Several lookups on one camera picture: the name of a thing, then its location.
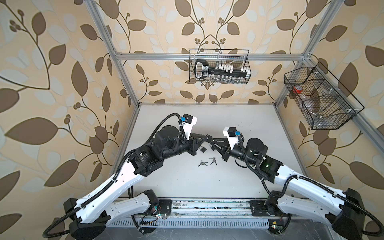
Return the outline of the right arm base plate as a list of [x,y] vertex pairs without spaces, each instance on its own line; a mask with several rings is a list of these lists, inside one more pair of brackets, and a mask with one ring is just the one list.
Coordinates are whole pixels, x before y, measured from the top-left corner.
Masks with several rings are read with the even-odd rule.
[[253,217],[288,217],[289,214],[283,213],[276,204],[267,200],[251,200],[250,209]]

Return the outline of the silver key bunch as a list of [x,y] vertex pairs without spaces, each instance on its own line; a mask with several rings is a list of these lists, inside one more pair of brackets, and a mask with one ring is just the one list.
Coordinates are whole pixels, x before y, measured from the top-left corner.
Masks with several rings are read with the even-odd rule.
[[211,158],[211,160],[212,160],[211,165],[216,165],[216,166],[218,165],[215,157]]
[[203,161],[201,161],[200,164],[198,165],[198,167],[200,167],[200,166],[207,166],[207,165],[208,165],[207,162],[203,162]]

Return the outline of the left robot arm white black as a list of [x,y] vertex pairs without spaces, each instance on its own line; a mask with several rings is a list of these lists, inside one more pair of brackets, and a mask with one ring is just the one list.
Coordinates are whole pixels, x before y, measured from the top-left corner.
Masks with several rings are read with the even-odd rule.
[[115,173],[104,183],[80,199],[65,201],[65,215],[44,230],[43,238],[69,235],[75,240],[93,240],[119,218],[152,214],[159,204],[152,190],[120,202],[117,198],[161,168],[164,160],[183,153],[195,156],[198,148],[212,138],[194,134],[196,122],[196,117],[187,114],[166,116],[142,146],[123,156]]

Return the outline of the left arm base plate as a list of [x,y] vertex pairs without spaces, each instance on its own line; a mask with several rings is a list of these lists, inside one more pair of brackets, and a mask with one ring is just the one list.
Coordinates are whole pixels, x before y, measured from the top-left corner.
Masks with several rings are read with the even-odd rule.
[[172,211],[172,203],[173,201],[171,199],[159,199],[158,203],[151,205],[148,210],[137,215],[145,216],[160,214],[161,217],[164,215],[169,216]]

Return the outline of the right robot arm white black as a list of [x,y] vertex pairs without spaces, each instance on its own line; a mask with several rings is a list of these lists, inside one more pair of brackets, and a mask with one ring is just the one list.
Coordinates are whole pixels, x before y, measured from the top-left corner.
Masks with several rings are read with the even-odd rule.
[[244,144],[242,136],[209,137],[207,142],[223,160],[233,157],[243,161],[260,179],[279,212],[323,223],[347,240],[384,235],[384,225],[364,208],[357,191],[334,189],[297,173],[268,156],[268,147],[260,139],[251,138]]

